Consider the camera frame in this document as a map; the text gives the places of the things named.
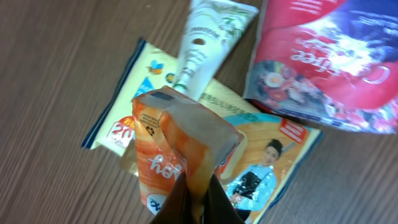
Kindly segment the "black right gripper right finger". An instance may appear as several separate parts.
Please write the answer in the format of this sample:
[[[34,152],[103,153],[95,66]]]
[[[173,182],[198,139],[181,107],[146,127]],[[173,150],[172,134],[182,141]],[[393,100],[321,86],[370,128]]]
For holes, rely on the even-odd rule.
[[[204,224],[244,224],[226,196],[216,175],[212,175],[205,196]]]

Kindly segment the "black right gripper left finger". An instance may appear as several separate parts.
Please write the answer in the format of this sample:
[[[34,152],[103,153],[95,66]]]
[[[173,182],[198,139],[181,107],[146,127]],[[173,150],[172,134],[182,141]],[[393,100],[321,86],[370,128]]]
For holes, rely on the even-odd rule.
[[[190,223],[190,195],[185,173],[181,173],[174,183],[171,193],[150,224]]]

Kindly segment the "yellow snack bag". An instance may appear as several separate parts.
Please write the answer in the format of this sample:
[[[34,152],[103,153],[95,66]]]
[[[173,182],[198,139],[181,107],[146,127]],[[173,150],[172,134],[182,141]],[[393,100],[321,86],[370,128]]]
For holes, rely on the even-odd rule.
[[[121,157],[121,167],[144,181],[142,203],[157,213],[171,191],[180,165],[170,152],[136,149],[132,101],[148,91],[170,85],[176,59],[139,40],[114,95],[86,135],[82,146],[104,146]],[[284,194],[290,181],[320,139],[318,129],[259,112],[217,80],[200,98],[203,106],[231,123],[243,135],[240,145],[217,169],[233,207],[246,223],[259,223]]]

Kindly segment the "small orange packet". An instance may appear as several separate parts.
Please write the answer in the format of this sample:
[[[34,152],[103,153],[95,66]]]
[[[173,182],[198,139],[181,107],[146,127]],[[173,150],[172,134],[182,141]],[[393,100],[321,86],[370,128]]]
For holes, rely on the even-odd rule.
[[[199,102],[168,87],[132,101],[142,203],[157,214],[181,173],[200,203],[211,176],[244,136]]]

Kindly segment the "white bamboo print tube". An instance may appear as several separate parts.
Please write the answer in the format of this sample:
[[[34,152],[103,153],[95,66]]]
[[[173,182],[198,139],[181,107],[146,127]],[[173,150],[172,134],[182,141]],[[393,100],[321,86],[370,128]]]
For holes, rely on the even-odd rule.
[[[172,88],[198,100],[258,13],[235,1],[192,0]]]

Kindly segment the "red purple pad pack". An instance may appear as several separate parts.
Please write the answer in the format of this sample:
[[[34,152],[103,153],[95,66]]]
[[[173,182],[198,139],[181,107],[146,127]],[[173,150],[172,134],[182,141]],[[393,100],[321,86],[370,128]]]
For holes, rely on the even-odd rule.
[[[397,0],[266,0],[244,97],[277,114],[397,132]]]

